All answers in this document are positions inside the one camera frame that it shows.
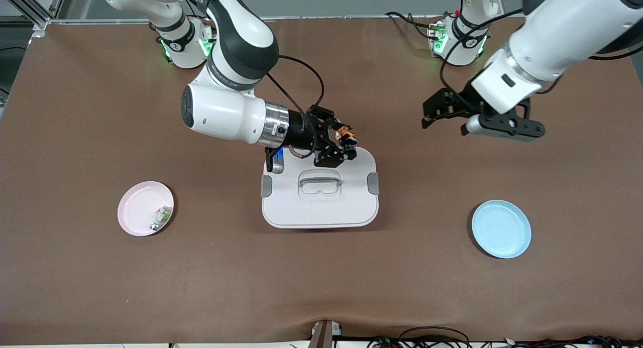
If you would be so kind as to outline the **white lidded storage box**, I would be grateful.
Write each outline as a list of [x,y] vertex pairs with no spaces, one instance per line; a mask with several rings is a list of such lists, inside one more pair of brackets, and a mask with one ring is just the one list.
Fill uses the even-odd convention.
[[379,211],[379,179],[374,156],[361,147],[339,167],[314,165],[288,149],[276,154],[275,172],[264,170],[262,213],[274,227],[324,229],[370,224]]

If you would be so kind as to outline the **light blue round plate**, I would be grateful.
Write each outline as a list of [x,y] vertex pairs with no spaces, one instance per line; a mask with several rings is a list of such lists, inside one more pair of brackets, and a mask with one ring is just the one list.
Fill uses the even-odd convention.
[[524,212],[503,200],[480,204],[473,213],[471,231],[477,245],[499,259],[521,256],[532,241],[532,228]]

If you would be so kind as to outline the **pink round plate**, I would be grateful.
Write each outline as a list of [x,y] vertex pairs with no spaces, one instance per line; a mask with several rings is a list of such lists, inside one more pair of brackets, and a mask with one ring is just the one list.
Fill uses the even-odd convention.
[[168,186],[156,181],[138,183],[120,199],[117,208],[119,225],[132,236],[151,236],[161,230],[153,231],[149,224],[156,210],[163,206],[171,206],[174,212],[174,195]]

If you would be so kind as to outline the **green and white switch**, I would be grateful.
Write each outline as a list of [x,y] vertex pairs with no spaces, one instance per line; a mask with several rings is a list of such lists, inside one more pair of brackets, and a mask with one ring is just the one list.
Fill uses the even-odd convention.
[[149,224],[149,229],[153,231],[159,231],[160,229],[162,229],[169,222],[172,213],[173,208],[171,206],[163,206],[160,209],[156,210],[156,212],[154,213],[154,217]]

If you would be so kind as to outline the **aluminium frame profile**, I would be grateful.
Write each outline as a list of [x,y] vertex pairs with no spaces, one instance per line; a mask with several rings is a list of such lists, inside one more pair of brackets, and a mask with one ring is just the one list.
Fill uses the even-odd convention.
[[0,0],[0,27],[35,27],[39,30],[58,18],[64,0]]

